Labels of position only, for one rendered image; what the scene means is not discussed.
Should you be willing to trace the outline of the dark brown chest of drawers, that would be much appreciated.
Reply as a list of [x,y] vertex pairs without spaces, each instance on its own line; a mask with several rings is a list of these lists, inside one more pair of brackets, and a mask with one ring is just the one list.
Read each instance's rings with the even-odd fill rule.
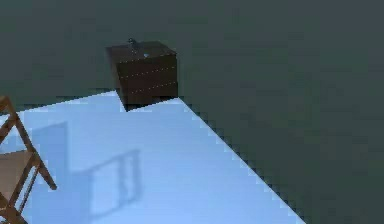
[[178,97],[177,53],[168,46],[133,40],[107,47],[106,53],[126,111]]

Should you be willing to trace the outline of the brown wooden folding chair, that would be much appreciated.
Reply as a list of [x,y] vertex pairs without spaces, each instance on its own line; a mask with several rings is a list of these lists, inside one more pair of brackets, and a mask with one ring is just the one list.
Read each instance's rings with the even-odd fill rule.
[[57,185],[49,173],[8,96],[0,96],[0,112],[9,117],[0,126],[0,145],[15,127],[25,145],[24,150],[0,153],[0,224],[28,224],[22,212],[40,174],[51,190]]

